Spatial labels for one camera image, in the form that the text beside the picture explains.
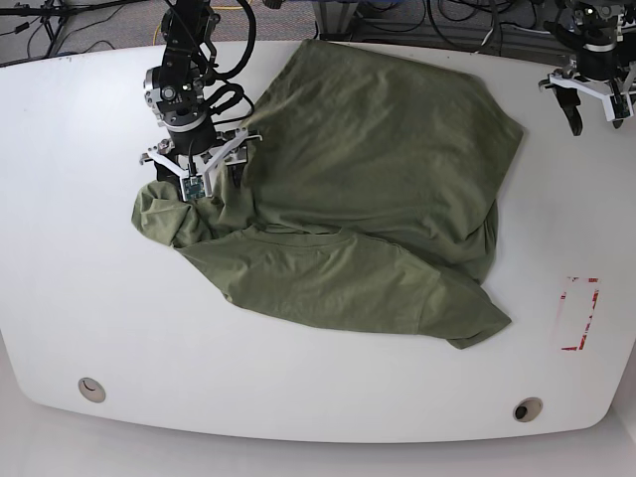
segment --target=white table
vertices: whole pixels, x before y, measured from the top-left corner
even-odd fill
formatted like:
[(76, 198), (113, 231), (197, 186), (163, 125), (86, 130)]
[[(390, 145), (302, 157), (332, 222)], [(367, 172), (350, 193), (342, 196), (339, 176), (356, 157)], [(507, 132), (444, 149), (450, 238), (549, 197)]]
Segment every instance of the white table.
[[(258, 98), (296, 48), (257, 44), (238, 82)], [(333, 442), (505, 437), (603, 418), (636, 338), (636, 121), (615, 131), (585, 97), (574, 138), (553, 95), (537, 89), (551, 68), (362, 48), (477, 75), (526, 127), (500, 194), (486, 283), (514, 324), (458, 351), (232, 307), (129, 222), (154, 175), (138, 156), (166, 136), (141, 87), (162, 48), (54, 59), (0, 71), (0, 329), (29, 398), (154, 426)], [(226, 70), (243, 44), (218, 49)], [(581, 280), (557, 319), (568, 276)], [(578, 347), (594, 289), (584, 349), (562, 350)], [(80, 395), (83, 377), (104, 385), (104, 403)], [(530, 397), (543, 412), (516, 422), (514, 407)]]

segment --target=yellow cable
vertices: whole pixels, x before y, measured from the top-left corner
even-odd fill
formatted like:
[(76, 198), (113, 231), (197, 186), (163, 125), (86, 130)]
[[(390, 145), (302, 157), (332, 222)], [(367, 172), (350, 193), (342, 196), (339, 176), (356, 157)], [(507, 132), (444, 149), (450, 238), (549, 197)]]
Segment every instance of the yellow cable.
[[(251, 2), (253, 0), (247, 0), (247, 4), (251, 5)], [(242, 7), (213, 7), (214, 10), (242, 10)], [(152, 46), (154, 47), (157, 44), (157, 35), (159, 34), (159, 29), (161, 28), (161, 22), (159, 22), (159, 25), (157, 25), (157, 28), (155, 29), (155, 34), (152, 37)]]

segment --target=table surface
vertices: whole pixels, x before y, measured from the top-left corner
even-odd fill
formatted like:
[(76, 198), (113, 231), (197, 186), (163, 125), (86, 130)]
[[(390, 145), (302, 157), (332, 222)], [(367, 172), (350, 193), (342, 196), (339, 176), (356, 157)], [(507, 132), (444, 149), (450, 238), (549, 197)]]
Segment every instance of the table surface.
[[(222, 70), (243, 46), (218, 44)], [(258, 43), (238, 82), (258, 98), (297, 46)], [(525, 127), (485, 284), (513, 324), (458, 351), (231, 306), (130, 224), (137, 190), (153, 179), (139, 154), (166, 136), (141, 87), (163, 49), (53, 59), (0, 71), (0, 329), (30, 399), (154, 426), (332, 442), (539, 434), (604, 417), (636, 337), (636, 121), (616, 131), (584, 97), (574, 138), (553, 95), (537, 88), (549, 67), (355, 47), (476, 75)], [(103, 384), (104, 403), (80, 395), (84, 377)], [(542, 413), (516, 422), (514, 407), (531, 397)]]

